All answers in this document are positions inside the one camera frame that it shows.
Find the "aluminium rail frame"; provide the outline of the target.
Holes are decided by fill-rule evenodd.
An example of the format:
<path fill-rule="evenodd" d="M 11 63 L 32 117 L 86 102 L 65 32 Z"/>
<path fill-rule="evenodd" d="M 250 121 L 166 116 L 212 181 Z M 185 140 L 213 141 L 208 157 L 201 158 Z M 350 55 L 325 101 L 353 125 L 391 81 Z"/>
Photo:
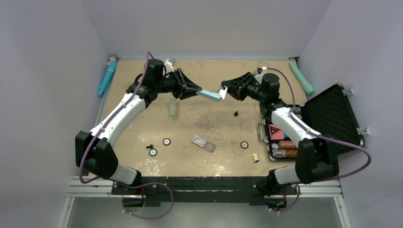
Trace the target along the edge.
<path fill-rule="evenodd" d="M 349 228 L 339 181 L 265 195 L 263 177 L 144 177 L 145 195 L 70 180 L 59 228 Z"/>

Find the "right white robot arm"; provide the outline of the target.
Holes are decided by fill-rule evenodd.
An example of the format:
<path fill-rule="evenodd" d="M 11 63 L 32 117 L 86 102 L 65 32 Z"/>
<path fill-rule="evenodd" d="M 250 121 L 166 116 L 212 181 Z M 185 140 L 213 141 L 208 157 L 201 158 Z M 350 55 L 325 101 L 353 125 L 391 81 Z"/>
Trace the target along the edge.
<path fill-rule="evenodd" d="M 339 174 L 337 155 L 329 152 L 321 134 L 309 128 L 297 118 L 292 109 L 279 97 L 279 77 L 273 73 L 263 75 L 258 82 L 252 73 L 232 80 L 222 81 L 230 96 L 243 101 L 250 97 L 259 102 L 261 114 L 279 127 L 297 147 L 297 158 L 293 166 L 271 170 L 267 188 L 279 193 L 286 184 L 309 184 L 324 181 Z"/>

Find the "brown poker chip stack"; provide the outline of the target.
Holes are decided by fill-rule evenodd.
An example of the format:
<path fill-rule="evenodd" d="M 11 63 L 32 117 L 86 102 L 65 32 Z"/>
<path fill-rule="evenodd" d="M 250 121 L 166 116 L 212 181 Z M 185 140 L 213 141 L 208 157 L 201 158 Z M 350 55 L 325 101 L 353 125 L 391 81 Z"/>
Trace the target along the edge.
<path fill-rule="evenodd" d="M 296 150 L 297 146 L 292 141 L 282 140 L 278 142 L 279 148 L 282 150 Z"/>

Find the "striped poker chip stack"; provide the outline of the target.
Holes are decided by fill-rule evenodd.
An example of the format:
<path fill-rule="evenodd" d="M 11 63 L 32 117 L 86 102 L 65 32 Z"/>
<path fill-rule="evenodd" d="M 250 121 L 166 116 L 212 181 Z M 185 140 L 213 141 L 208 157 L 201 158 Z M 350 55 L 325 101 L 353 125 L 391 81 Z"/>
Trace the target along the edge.
<path fill-rule="evenodd" d="M 274 149 L 272 150 L 273 158 L 294 159 L 297 157 L 298 150 L 296 149 Z"/>

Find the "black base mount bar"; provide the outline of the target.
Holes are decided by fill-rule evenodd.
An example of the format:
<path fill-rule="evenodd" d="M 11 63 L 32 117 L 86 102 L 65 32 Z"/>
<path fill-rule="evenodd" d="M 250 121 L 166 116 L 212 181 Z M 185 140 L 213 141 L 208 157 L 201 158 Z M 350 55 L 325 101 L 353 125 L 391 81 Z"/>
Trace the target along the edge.
<path fill-rule="evenodd" d="M 111 193 L 123 198 L 139 197 L 146 207 L 163 202 L 248 203 L 251 206 L 274 204 L 274 198 L 295 196 L 290 184 L 271 187 L 267 177 L 143 177 L 144 187 L 130 189 L 120 183 Z"/>

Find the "poker chip upper left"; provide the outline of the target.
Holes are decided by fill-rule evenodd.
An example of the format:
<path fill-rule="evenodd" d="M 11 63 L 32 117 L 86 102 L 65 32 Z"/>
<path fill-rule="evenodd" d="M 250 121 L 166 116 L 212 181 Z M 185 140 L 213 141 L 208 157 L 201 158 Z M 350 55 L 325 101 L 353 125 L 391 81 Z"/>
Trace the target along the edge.
<path fill-rule="evenodd" d="M 164 146 L 169 146 L 171 144 L 171 140 L 169 138 L 164 138 L 163 139 L 163 145 Z"/>

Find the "blue stapler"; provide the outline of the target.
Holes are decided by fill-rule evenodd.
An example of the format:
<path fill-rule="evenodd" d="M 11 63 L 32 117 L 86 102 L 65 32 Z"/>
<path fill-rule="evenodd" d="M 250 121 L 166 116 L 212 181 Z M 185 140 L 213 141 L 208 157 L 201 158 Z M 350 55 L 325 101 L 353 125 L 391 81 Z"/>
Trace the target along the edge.
<path fill-rule="evenodd" d="M 196 95 L 216 101 L 216 102 L 220 102 L 220 101 L 224 101 L 226 94 L 227 94 L 228 88 L 226 86 L 222 86 L 217 92 L 211 92 L 208 90 L 200 90 L 196 92 Z"/>

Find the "poker chip right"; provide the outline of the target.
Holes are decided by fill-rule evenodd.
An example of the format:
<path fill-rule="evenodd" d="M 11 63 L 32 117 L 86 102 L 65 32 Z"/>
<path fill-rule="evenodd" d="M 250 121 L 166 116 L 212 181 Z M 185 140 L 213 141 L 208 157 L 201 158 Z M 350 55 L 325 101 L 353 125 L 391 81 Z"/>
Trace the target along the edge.
<path fill-rule="evenodd" d="M 249 144 L 248 144 L 248 142 L 246 142 L 246 141 L 242 141 L 242 142 L 240 143 L 240 146 L 241 146 L 241 148 L 243 148 L 243 149 L 247 149 L 247 148 L 249 147 Z"/>

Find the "red card deck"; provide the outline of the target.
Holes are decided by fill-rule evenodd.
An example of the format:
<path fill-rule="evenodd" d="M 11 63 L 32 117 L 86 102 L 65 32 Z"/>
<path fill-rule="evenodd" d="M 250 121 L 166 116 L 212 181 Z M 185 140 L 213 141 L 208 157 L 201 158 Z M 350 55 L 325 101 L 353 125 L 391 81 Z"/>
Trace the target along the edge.
<path fill-rule="evenodd" d="M 269 134 L 272 140 L 284 140 L 284 132 L 278 126 L 269 124 Z"/>

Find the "staple box with clear lid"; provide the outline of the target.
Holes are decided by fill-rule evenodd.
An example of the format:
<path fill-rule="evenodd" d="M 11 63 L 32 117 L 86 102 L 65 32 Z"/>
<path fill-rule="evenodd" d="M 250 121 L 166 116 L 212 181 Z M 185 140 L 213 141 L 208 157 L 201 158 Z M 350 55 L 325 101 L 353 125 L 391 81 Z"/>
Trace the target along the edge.
<path fill-rule="evenodd" d="M 216 148 L 216 145 L 203 139 L 200 136 L 194 135 L 191 139 L 191 142 L 198 145 L 199 147 L 202 147 L 203 149 L 213 152 Z"/>

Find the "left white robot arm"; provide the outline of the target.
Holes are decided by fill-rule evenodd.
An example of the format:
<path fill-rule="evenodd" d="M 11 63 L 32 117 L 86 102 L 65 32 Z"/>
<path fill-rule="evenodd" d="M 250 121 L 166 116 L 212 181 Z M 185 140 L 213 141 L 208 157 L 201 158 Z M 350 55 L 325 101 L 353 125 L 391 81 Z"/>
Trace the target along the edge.
<path fill-rule="evenodd" d="M 75 137 L 76 165 L 80 181 L 87 171 L 97 178 L 123 184 L 129 194 L 137 194 L 142 187 L 142 174 L 123 165 L 114 146 L 130 123 L 153 102 L 159 94 L 172 93 L 176 99 L 196 96 L 202 88 L 188 79 L 181 69 L 171 72 L 159 59 L 147 59 L 142 74 L 127 89 L 122 100 L 96 127 L 80 131 Z"/>

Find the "cream chess piece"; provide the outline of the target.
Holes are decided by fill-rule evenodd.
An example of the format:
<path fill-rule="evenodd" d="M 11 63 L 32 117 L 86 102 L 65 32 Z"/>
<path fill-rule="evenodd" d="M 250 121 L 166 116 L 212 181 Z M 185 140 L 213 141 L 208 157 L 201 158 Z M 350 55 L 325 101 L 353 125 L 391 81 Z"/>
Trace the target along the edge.
<path fill-rule="evenodd" d="M 252 154 L 252 159 L 253 159 L 253 162 L 255 162 L 255 163 L 259 162 L 259 157 L 256 153 Z"/>

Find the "teal marker pen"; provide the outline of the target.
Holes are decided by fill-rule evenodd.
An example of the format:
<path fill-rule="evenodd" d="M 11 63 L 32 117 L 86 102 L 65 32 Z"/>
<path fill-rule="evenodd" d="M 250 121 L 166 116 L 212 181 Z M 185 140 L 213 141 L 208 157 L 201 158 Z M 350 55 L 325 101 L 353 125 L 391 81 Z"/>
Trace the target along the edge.
<path fill-rule="evenodd" d="M 301 73 L 301 71 L 299 70 L 299 68 L 297 67 L 297 65 L 295 63 L 290 62 L 289 63 L 289 67 L 291 69 L 291 71 L 293 72 L 293 74 L 295 75 L 295 77 L 297 78 L 297 80 L 300 82 L 304 92 L 307 95 L 312 95 L 315 91 L 313 86 L 306 80 L 306 78 L 303 76 L 303 74 Z"/>

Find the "green stapler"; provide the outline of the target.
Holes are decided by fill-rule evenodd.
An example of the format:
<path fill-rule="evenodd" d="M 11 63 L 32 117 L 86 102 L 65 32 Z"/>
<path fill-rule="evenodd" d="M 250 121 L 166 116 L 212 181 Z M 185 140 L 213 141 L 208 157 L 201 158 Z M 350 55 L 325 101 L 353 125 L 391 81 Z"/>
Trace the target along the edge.
<path fill-rule="evenodd" d="M 176 99 L 174 97 L 169 100 L 169 115 L 172 119 L 176 118 Z"/>

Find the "poker chip lower left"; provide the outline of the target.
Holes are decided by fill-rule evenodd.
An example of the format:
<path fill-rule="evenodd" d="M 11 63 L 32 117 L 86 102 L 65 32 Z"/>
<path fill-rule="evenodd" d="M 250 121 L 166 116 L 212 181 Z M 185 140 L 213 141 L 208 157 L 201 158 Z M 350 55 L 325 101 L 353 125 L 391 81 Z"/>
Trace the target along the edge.
<path fill-rule="evenodd" d="M 156 150 L 156 149 L 151 149 L 150 151 L 149 151 L 149 155 L 151 156 L 151 157 L 154 157 L 154 156 L 156 156 L 158 154 L 158 151 Z"/>

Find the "blue marker pen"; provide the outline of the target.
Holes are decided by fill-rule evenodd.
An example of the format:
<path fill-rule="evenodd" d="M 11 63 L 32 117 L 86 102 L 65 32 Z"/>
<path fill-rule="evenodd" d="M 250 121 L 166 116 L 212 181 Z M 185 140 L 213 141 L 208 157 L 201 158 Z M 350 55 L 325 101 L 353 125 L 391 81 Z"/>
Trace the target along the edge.
<path fill-rule="evenodd" d="M 98 96 L 103 96 L 117 68 L 118 57 L 112 55 L 107 62 L 107 69 L 98 89 Z"/>

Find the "black poker chip case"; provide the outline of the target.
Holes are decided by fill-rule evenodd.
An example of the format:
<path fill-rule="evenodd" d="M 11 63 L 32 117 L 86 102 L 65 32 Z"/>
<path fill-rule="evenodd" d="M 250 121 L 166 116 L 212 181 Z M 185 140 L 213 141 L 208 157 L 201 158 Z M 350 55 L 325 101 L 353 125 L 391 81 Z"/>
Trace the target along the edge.
<path fill-rule="evenodd" d="M 365 141 L 346 93 L 347 90 L 343 85 L 336 83 L 305 104 L 296 105 L 295 114 L 305 124 L 326 137 L 364 147 Z M 258 133 L 258 139 L 266 142 L 269 159 L 273 162 L 295 161 L 296 158 L 272 157 L 272 150 L 280 149 L 278 145 L 280 140 L 270 138 L 269 124 L 272 123 L 267 119 L 257 124 L 258 131 L 264 128 L 265 137 L 261 138 L 261 133 Z M 284 140 L 291 141 L 285 133 L 284 136 Z"/>

